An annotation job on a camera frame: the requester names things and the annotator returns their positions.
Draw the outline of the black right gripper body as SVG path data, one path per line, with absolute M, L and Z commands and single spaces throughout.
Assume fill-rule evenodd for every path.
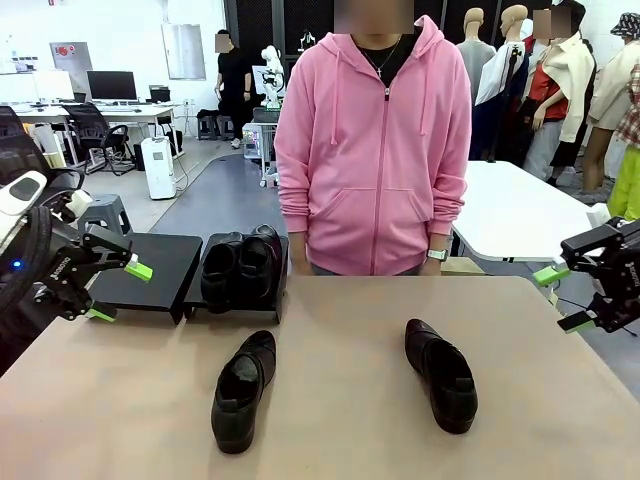
M 596 324 L 613 333 L 640 320 L 640 223 L 605 223 L 611 237 L 597 258 Z

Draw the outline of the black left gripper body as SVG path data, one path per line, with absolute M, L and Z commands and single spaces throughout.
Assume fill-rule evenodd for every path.
M 31 299 L 50 320 L 73 321 L 85 314 L 92 300 L 87 291 L 88 265 L 94 259 L 88 233 L 51 233 Z

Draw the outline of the black leather loafer shoe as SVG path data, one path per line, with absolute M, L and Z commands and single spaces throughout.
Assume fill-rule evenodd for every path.
M 222 235 L 206 253 L 200 281 L 203 301 L 209 311 L 220 314 L 231 309 L 236 270 L 244 235 Z
M 274 335 L 259 330 L 224 365 L 211 409 L 213 435 L 223 453 L 239 454 L 251 446 L 257 410 L 274 377 L 276 359 Z
M 427 387 L 439 427 L 454 435 L 468 432 L 478 409 L 478 396 L 464 355 L 420 319 L 407 322 L 404 349 L 409 364 Z
M 256 226 L 242 243 L 238 263 L 242 291 L 251 301 L 261 301 L 277 288 L 282 263 L 278 232 L 268 224 Z

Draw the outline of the person's right forearm pink sleeve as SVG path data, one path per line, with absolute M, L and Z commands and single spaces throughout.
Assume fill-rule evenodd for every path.
M 281 183 L 279 201 L 287 231 L 290 234 L 306 233 L 310 215 L 309 190 Z

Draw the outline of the person's left forearm pink sleeve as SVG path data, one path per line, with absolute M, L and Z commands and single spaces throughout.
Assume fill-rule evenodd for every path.
M 427 223 L 429 247 L 434 251 L 447 249 L 454 221 L 464 205 L 466 184 L 437 186 L 434 190 L 433 218 Z

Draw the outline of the black metal shoe stand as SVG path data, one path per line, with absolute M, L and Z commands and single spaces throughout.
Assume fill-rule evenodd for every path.
M 204 247 L 199 265 L 196 269 L 196 273 L 194 275 L 193 280 L 191 281 L 189 290 L 184 300 L 184 306 L 189 309 L 189 311 L 187 312 L 189 315 L 195 313 L 198 310 L 208 311 L 212 313 L 211 311 L 208 310 L 206 303 L 203 301 L 201 291 L 200 291 L 202 264 L 203 264 L 204 257 L 206 253 L 209 251 L 209 249 L 211 248 L 211 246 L 215 244 L 218 241 L 218 239 L 224 234 L 227 234 L 227 233 L 216 233 L 211 235 Z M 212 314 L 221 315 L 221 314 L 227 314 L 232 312 L 234 313 L 244 312 L 247 314 L 249 313 L 253 314 L 255 312 L 262 312 L 265 314 L 269 314 L 275 322 L 280 321 L 281 301 L 284 295 L 284 290 L 287 282 L 287 274 L 288 274 L 288 246 L 289 246 L 289 242 L 286 237 L 281 236 L 280 240 L 283 248 L 283 263 L 282 263 L 279 283 L 277 285 L 277 288 L 272 290 L 271 295 L 269 297 L 263 298 L 261 301 L 251 301 L 248 298 L 247 294 L 242 291 L 242 287 L 239 279 L 239 266 L 237 266 L 236 278 L 235 278 L 233 295 L 232 295 L 231 309 L 224 313 L 220 313 L 220 314 L 212 313 Z
M 130 233 L 133 252 L 152 269 L 151 279 L 141 280 L 123 270 L 101 272 L 89 293 L 93 300 L 119 311 L 160 312 L 179 324 L 184 300 L 201 258 L 203 241 L 197 236 Z

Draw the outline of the person's right hand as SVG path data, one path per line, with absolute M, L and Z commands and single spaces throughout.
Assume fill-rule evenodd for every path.
M 297 275 L 312 275 L 313 269 L 307 258 L 306 233 L 296 232 L 289 234 L 290 259 L 293 271 Z

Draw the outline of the grey plastic stool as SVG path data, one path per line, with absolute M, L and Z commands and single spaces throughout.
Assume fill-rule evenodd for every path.
M 127 235 L 132 230 L 124 204 L 116 194 L 100 194 L 93 198 L 85 213 L 78 219 L 77 228 L 84 234 L 91 225 L 98 225 L 121 235 Z

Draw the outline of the white rounded table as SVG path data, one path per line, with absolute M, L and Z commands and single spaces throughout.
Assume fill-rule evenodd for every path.
M 453 231 L 478 258 L 549 263 L 563 240 L 592 229 L 585 204 L 511 163 L 471 161 L 465 181 Z

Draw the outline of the mannequin plaid shirt neon trousers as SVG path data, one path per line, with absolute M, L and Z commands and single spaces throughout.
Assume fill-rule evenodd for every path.
M 615 131 L 626 149 L 607 206 L 612 217 L 635 221 L 640 219 L 640 63 L 631 71 L 628 93 L 629 109 Z

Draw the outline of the black textured mat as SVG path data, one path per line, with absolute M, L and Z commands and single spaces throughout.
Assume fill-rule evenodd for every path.
M 0 319 L 0 377 L 50 325 L 52 319 L 16 308 Z

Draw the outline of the white air purifier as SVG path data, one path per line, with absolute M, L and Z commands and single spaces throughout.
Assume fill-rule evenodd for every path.
M 152 200 L 166 200 L 176 196 L 173 156 L 167 137 L 149 137 L 141 142 L 149 196 Z

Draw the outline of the tan cardboard box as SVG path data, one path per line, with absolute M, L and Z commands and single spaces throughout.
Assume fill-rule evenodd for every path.
M 449 257 L 441 266 L 443 276 L 484 276 L 486 272 L 469 257 Z

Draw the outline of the black mesh office chair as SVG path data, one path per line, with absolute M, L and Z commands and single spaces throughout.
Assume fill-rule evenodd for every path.
M 9 106 L 0 106 L 0 186 L 6 186 L 30 171 L 45 176 L 44 198 L 61 191 L 81 189 L 85 178 L 82 172 L 72 168 L 51 167 L 15 111 Z
M 115 176 L 136 169 L 128 145 L 128 126 L 110 126 L 100 110 L 92 103 L 64 105 L 75 145 L 84 154 L 83 173 L 107 168 Z

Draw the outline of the long white office desk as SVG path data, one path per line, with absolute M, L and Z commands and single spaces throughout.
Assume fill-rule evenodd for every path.
M 34 104 L 9 104 L 23 123 L 27 124 L 62 124 L 64 136 L 69 144 L 72 165 L 80 167 L 85 161 L 80 161 L 76 148 L 71 139 L 69 115 L 63 104 L 35 106 Z M 175 115 L 173 104 L 143 104 L 143 105 L 98 105 L 98 110 L 109 124 L 151 124 L 159 126 L 159 118 L 169 116 L 169 125 L 175 129 Z

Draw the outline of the mannequin red top cream jacket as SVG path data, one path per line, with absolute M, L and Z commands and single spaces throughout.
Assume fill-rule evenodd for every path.
M 581 33 L 585 14 L 578 0 L 561 0 L 551 8 L 549 45 L 538 60 L 529 89 L 528 99 L 536 110 L 523 169 L 551 185 L 575 164 L 587 130 L 596 61 Z

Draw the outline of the black computer monitor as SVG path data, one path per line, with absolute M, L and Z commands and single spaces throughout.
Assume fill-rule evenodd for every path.
M 135 79 L 129 71 L 88 71 L 91 97 L 96 100 L 136 100 Z

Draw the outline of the mannequin in beige jacket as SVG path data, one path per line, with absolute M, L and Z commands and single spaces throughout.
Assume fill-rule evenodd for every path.
M 605 156 L 616 127 L 631 102 L 628 85 L 640 62 L 640 27 L 616 26 L 611 34 L 621 37 L 623 48 L 599 71 L 588 119 L 592 126 L 583 160 L 583 190 L 595 192 L 603 184 Z

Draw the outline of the equipment cart with boxes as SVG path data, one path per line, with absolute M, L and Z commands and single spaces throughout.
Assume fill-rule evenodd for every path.
M 243 127 L 244 158 L 258 162 L 261 187 L 272 188 L 279 184 L 274 148 L 279 115 L 279 110 L 256 107 L 252 121 Z

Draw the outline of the mannequin in white navy jacket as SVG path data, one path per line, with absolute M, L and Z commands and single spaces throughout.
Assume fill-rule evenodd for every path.
M 513 102 L 522 95 L 527 77 L 528 56 L 525 41 L 521 38 L 521 30 L 527 17 L 528 9 L 524 5 L 510 6 L 501 14 L 501 33 L 504 37 L 504 43 L 499 47 L 495 56 L 482 68 L 473 108 L 470 160 L 482 160 L 488 157 L 493 136 L 497 130 L 500 95 L 504 90 L 509 57 L 514 46 L 518 46 L 524 55 L 519 58 L 514 68 L 508 110 Z

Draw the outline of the man in black clothes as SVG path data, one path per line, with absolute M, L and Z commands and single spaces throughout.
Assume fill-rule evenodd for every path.
M 231 119 L 233 139 L 231 147 L 239 149 L 243 141 L 243 128 L 249 122 L 252 94 L 251 65 L 244 52 L 234 45 L 230 33 L 221 29 L 215 37 L 218 54 L 218 77 L 215 92 L 218 109 Z

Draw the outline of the mannequin in grey tank top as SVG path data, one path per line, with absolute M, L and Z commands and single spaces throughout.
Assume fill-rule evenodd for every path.
M 484 10 L 480 7 L 470 8 L 464 16 L 464 41 L 457 44 L 466 63 L 479 61 L 486 63 L 496 54 L 496 49 L 479 37 L 480 27 L 484 23 Z

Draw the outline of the patterned bucket hat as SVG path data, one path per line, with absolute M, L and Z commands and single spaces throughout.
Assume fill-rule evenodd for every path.
M 640 14 L 632 12 L 623 13 L 610 33 L 622 38 L 640 39 Z

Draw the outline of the person in pink hoodie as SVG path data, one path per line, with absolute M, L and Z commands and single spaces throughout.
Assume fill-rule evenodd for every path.
M 421 274 L 434 190 L 465 183 L 463 58 L 412 0 L 335 8 L 335 31 L 291 71 L 274 142 L 279 186 L 309 190 L 313 274 Z

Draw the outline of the small white background robot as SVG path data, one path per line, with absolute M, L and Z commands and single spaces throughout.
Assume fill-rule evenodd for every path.
M 281 99 L 285 95 L 284 68 L 280 51 L 273 45 L 268 45 L 261 51 L 261 58 L 266 64 L 252 67 L 256 93 L 264 96 L 261 101 L 262 107 L 267 110 L 279 110 Z

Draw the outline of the white wall cabinet panel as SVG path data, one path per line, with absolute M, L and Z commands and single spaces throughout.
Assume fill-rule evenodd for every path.
M 205 80 L 200 26 L 164 23 L 161 30 L 169 79 Z

